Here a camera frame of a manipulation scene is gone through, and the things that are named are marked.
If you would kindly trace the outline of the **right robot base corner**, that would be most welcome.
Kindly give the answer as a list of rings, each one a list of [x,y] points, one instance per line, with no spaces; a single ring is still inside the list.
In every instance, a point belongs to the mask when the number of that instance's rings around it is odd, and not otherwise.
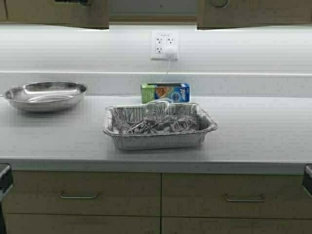
[[[312,165],[307,164],[304,168],[302,187],[309,196],[312,196]]]

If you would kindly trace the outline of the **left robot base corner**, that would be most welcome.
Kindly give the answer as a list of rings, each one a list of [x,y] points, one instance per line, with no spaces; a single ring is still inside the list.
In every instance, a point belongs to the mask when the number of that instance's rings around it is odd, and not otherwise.
[[[12,168],[9,164],[0,164],[0,201],[2,201],[13,188]]]

